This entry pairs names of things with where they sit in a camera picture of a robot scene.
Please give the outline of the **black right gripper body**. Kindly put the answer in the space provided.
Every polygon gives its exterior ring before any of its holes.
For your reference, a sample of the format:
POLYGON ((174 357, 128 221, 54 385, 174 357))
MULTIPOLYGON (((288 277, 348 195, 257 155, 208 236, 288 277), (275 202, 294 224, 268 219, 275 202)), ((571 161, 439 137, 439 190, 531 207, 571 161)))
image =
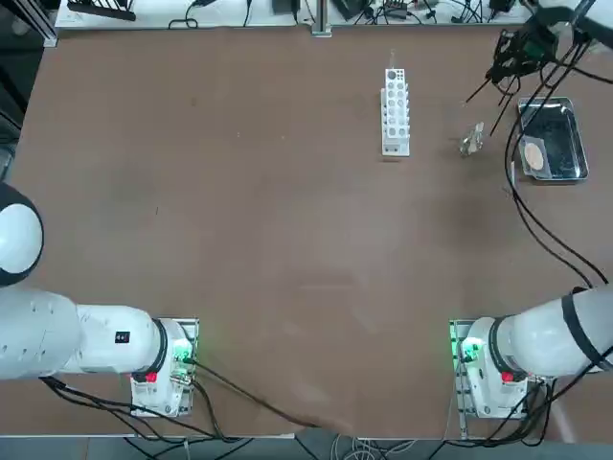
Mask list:
POLYGON ((519 30, 521 60, 549 60, 556 57, 559 39, 548 27, 526 22, 519 30))

